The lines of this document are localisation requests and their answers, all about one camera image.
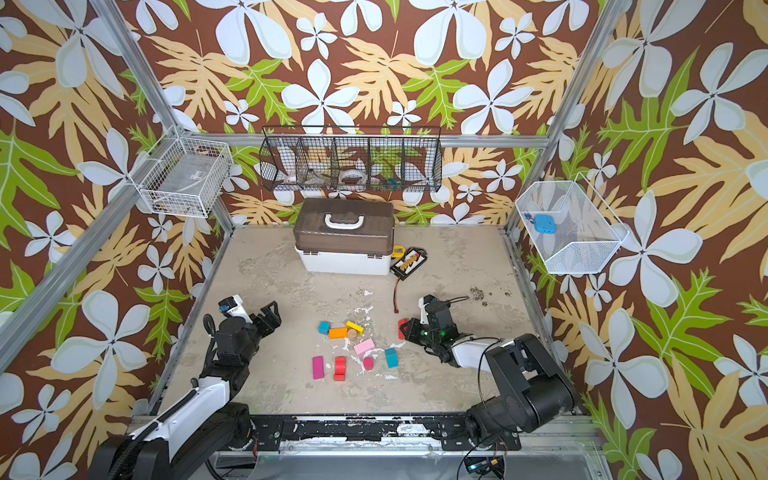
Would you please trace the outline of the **light pink block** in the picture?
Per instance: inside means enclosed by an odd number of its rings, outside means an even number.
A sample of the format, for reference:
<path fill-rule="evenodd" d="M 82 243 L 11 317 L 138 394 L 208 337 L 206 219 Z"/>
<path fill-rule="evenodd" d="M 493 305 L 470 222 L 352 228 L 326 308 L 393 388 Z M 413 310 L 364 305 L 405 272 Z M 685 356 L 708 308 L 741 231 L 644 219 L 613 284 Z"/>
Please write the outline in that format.
<path fill-rule="evenodd" d="M 364 356 L 367 352 L 375 348 L 375 343 L 372 338 L 363 340 L 362 342 L 354 346 L 354 352 L 358 356 Z"/>

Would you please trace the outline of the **yellow block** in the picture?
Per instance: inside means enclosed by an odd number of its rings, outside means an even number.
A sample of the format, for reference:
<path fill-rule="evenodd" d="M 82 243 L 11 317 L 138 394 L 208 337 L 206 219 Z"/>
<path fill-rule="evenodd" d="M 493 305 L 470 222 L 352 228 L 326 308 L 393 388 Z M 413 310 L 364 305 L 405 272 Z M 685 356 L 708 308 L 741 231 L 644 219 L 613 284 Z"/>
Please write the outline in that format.
<path fill-rule="evenodd" d="M 364 328 L 362 326 L 352 322 L 352 321 L 347 321 L 346 322 L 346 327 L 348 329 L 356 331 L 359 335 L 363 335 L 364 334 Z"/>

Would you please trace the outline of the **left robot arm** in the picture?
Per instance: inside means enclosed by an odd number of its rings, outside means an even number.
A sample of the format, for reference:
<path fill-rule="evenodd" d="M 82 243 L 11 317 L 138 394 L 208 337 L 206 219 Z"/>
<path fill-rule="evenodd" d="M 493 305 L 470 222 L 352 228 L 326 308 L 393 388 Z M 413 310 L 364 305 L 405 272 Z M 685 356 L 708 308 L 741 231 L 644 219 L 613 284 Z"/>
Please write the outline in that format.
<path fill-rule="evenodd" d="M 190 390 L 145 425 L 102 443 L 90 479 L 186 479 L 218 450 L 255 442 L 249 407 L 235 397 L 261 340 L 282 324 L 279 306 L 272 301 L 257 314 L 248 313 L 233 295 L 218 307 L 220 323 L 210 314 L 203 318 L 209 344 Z"/>

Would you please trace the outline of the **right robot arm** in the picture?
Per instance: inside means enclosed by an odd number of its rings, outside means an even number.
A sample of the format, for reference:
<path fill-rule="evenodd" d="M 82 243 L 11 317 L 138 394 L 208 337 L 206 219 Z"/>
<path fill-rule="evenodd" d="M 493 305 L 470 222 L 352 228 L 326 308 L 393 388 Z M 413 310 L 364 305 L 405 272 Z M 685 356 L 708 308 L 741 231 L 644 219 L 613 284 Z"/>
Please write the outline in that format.
<path fill-rule="evenodd" d="M 573 383 L 537 336 L 505 339 L 460 332 L 451 306 L 467 299 L 428 294 L 418 301 L 419 316 L 400 321 L 398 333 L 443 364 L 492 375 L 498 394 L 480 394 L 479 402 L 463 414 L 473 445 L 512 441 L 578 407 Z"/>

